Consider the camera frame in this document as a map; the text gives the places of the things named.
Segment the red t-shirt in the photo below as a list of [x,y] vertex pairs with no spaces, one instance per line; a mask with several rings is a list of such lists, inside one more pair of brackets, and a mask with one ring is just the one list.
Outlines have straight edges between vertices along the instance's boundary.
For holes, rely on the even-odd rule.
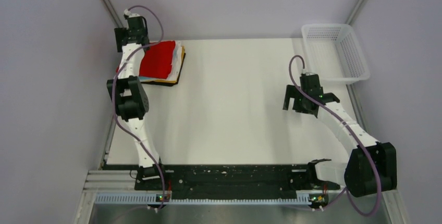
[[145,76],[160,80],[169,78],[175,63],[176,51],[180,43],[177,41],[160,42],[148,50],[140,44],[127,44],[122,48],[122,60],[119,78],[129,76]]

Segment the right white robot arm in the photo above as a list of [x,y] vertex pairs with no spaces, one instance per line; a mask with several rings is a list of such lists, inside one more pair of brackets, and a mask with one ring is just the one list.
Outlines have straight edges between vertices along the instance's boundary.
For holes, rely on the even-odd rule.
[[397,152],[389,143],[382,143],[369,135],[343,108],[334,93],[325,93],[316,74],[302,74],[300,86],[287,85],[283,109],[293,107],[297,113],[313,115],[344,147],[349,154],[346,163],[331,159],[309,162],[306,183],[319,189],[326,182],[342,185],[354,197],[376,194],[377,189],[397,188]]

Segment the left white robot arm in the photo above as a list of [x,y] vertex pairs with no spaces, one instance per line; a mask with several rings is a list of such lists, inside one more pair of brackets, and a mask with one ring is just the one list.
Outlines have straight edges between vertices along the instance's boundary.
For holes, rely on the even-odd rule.
[[150,42],[146,19],[132,12],[134,8],[124,11],[127,26],[115,29],[117,50],[122,57],[117,73],[106,85],[115,123],[132,137],[138,153],[136,189],[142,190],[148,183],[154,189],[165,190],[167,175],[161,168],[160,155],[150,136],[147,121],[149,99],[139,78],[146,51],[159,42]]

